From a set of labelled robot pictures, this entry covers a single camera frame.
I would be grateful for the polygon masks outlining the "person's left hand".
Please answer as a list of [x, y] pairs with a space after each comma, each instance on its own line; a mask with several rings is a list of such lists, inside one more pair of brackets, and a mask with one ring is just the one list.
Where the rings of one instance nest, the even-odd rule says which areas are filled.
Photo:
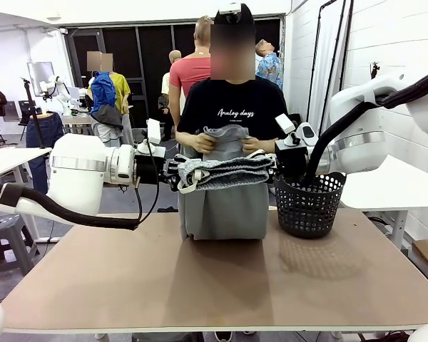
[[248, 137], [241, 140], [243, 152], [249, 155], [257, 150], [261, 150], [261, 142], [254, 137]]

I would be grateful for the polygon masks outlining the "black cap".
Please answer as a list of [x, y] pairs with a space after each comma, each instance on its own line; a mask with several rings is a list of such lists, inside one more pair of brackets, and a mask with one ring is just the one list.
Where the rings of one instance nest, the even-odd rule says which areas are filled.
[[226, 14], [221, 15], [219, 12], [215, 15], [214, 23], [215, 24], [254, 24], [254, 18], [251, 14], [249, 7], [246, 4], [241, 3], [241, 12], [239, 14]]

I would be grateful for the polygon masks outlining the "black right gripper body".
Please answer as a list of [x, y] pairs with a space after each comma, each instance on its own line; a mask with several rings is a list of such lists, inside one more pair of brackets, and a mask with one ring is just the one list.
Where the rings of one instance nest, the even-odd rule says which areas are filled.
[[284, 177], [301, 177], [306, 173], [307, 148], [279, 147], [275, 148], [277, 171]]

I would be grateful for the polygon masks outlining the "figure in blue jacket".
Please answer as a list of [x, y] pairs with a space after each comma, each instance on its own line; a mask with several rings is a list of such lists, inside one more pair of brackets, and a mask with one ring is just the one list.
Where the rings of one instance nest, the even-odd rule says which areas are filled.
[[93, 134], [106, 147], [120, 147], [122, 117], [116, 107], [116, 88], [110, 77], [113, 70], [113, 55], [100, 51], [88, 51], [87, 71], [92, 72], [88, 94], [93, 101], [90, 111]]

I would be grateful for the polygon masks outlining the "grey plastic stool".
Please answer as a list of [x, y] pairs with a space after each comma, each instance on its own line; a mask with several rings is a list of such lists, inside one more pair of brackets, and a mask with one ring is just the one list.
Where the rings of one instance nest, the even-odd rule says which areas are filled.
[[21, 215], [0, 216], [0, 272], [20, 269], [25, 276], [37, 255], [38, 247]]

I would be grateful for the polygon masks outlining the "person's right hand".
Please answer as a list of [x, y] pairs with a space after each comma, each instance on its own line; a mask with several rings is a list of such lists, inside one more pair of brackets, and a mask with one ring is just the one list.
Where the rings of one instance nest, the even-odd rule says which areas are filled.
[[210, 154], [216, 145], [217, 140], [205, 133], [193, 135], [191, 138], [191, 146], [199, 153]]

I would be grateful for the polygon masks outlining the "black straight pole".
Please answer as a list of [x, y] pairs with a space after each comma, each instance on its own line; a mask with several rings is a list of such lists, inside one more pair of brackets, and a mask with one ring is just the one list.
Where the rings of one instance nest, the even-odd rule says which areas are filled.
[[347, 62], [347, 47], [350, 39], [350, 27], [355, 0], [336, 0], [330, 7], [334, 14], [338, 14], [333, 29], [335, 37], [333, 47], [330, 48], [330, 64], [327, 78], [326, 94], [331, 97], [342, 89]]

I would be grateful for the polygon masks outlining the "black curved pole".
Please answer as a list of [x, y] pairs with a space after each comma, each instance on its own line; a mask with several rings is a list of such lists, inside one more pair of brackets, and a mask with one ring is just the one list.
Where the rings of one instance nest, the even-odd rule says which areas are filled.
[[318, 15], [317, 15], [317, 28], [316, 28], [316, 34], [315, 34], [315, 45], [313, 50], [313, 57], [312, 57], [312, 67], [311, 67], [311, 75], [310, 75], [310, 85], [309, 85], [309, 95], [307, 99], [307, 112], [306, 112], [306, 121], [309, 122], [310, 117], [310, 103], [311, 103], [311, 96], [312, 96], [312, 85], [314, 81], [315, 76], [315, 64], [317, 59], [317, 50], [318, 50], [318, 43], [319, 43], [319, 37], [320, 37], [320, 27], [321, 27], [321, 17], [322, 17], [322, 11], [327, 8], [328, 6], [331, 6], [333, 3], [335, 3], [337, 0], [328, 0], [324, 4], [322, 4], [319, 8]]

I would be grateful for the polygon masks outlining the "white side table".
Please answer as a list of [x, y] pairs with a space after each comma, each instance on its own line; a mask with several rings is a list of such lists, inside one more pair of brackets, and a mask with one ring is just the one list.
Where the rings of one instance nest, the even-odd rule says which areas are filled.
[[[19, 166], [24, 165], [29, 160], [33, 160], [37, 157], [43, 157], [51, 152], [50, 147], [44, 148], [16, 148], [6, 147], [0, 149], [0, 176], [12, 171], [15, 178], [15, 183], [11, 183], [13, 186], [23, 187], [24, 181], [19, 171]], [[9, 187], [0, 183], [0, 196], [3, 187]], [[56, 221], [56, 217], [47, 212], [41, 205], [26, 198], [20, 198], [15, 206], [6, 206], [0, 204], [0, 212], [6, 213], [18, 213], [23, 218], [27, 227], [36, 243], [52, 243], [55, 244], [60, 241], [60, 237], [55, 237], [53, 233], [50, 233], [49, 237], [41, 237], [36, 226], [35, 216], [45, 217], [51, 219], [53, 222]]]

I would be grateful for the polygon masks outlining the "person's right forearm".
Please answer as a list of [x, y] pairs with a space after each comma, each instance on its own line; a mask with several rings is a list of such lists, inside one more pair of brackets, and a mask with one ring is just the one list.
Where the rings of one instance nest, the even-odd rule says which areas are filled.
[[177, 142], [180, 145], [183, 145], [183, 146], [186, 146], [186, 147], [194, 147], [194, 144], [197, 141], [197, 136], [196, 135], [192, 135], [190, 133], [176, 132], [175, 133], [175, 138], [176, 138]]

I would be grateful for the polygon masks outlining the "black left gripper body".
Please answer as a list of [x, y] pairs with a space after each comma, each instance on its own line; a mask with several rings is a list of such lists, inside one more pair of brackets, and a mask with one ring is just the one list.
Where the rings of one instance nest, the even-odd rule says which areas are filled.
[[135, 179], [138, 184], [157, 185], [168, 184], [168, 161], [164, 157], [150, 155], [135, 156]]

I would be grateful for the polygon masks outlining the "black tripod stand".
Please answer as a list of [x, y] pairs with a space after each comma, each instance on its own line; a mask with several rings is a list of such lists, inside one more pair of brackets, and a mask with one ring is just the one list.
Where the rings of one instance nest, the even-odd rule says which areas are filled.
[[22, 81], [24, 83], [24, 88], [26, 91], [26, 95], [28, 98], [28, 102], [29, 102], [29, 115], [31, 116], [31, 118], [34, 121], [34, 125], [37, 131], [37, 135], [39, 138], [39, 145], [40, 148], [44, 149], [46, 148], [45, 144], [44, 144], [44, 140], [43, 140], [43, 136], [41, 134], [41, 128], [39, 125], [39, 119], [37, 118], [37, 114], [36, 114], [36, 104], [31, 96], [31, 91], [30, 91], [30, 82], [28, 80], [26, 80], [25, 78], [22, 78]]

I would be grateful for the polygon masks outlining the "figure in yellow shirt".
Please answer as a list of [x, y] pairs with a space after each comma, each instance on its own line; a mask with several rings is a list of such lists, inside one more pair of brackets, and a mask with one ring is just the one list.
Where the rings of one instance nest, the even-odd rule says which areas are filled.
[[109, 77], [115, 88], [114, 107], [121, 114], [121, 125], [123, 126], [121, 136], [119, 136], [118, 133], [111, 134], [110, 146], [118, 147], [122, 144], [133, 145], [133, 133], [128, 108], [128, 97], [131, 94], [131, 89], [125, 76], [115, 72], [113, 54], [108, 53], [108, 56], [111, 57], [111, 70], [109, 71]]

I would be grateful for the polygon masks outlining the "grey shorts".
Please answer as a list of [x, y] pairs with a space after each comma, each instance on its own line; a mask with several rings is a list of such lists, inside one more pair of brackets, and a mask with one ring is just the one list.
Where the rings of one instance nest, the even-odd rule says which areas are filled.
[[248, 129], [239, 125], [204, 128], [215, 138], [203, 155], [182, 147], [175, 156], [180, 231], [183, 239], [263, 239], [268, 218], [271, 154], [243, 152]]

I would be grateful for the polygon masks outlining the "black perforated laundry basket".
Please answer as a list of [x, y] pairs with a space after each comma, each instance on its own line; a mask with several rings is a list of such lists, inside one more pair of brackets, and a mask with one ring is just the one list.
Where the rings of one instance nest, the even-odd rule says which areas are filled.
[[312, 181], [279, 175], [274, 182], [278, 222], [282, 230], [302, 239], [319, 239], [332, 229], [346, 176], [317, 175]]

